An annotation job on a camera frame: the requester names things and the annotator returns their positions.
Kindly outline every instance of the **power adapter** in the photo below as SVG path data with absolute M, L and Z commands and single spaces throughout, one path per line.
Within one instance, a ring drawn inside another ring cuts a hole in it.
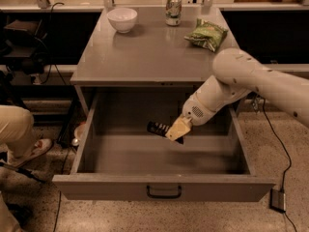
M 270 209 L 279 213 L 286 212 L 286 194 L 283 190 L 272 189 L 270 191 Z

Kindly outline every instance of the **concrete floor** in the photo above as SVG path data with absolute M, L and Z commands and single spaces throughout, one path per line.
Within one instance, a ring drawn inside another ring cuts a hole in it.
M 285 185 L 287 214 L 297 231 L 309 231 L 309 130 L 271 105 L 267 105 L 267 114 L 293 161 Z M 265 115 L 256 114 L 246 104 L 239 122 L 257 176 L 274 178 L 279 189 L 288 159 Z M 56 139 L 60 127 L 35 130 Z M 6 202 L 33 211 L 26 231 L 294 231 L 284 215 L 269 208 L 269 193 L 257 203 L 69 201 L 51 180 L 55 174 L 69 174 L 73 159 L 73 150 L 55 144 L 46 155 L 24 166 L 46 184 L 0 169 Z

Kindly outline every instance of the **person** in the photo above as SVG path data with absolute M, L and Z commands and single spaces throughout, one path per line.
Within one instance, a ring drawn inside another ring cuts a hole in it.
M 29 160 L 45 154 L 53 146 L 51 139 L 37 140 L 30 111 L 18 106 L 0 105 L 0 144 L 8 148 L 6 164 L 21 167 Z M 4 232 L 22 231 L 10 213 L 0 191 L 0 228 Z

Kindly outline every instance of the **gray tabletop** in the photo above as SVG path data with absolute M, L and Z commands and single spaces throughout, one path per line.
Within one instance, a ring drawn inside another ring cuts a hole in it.
M 211 75 L 215 53 L 183 37 L 198 17 L 228 29 L 218 8 L 183 7 L 182 23 L 165 24 L 165 8 L 133 7 L 137 24 L 126 34 L 111 27 L 104 10 L 71 79 L 75 85 L 104 86 L 128 83 L 201 82 Z M 238 47 L 229 31 L 219 50 Z

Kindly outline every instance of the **can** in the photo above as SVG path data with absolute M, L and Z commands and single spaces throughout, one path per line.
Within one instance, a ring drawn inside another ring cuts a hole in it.
M 170 26 L 181 24 L 183 0 L 166 0 L 165 22 Z

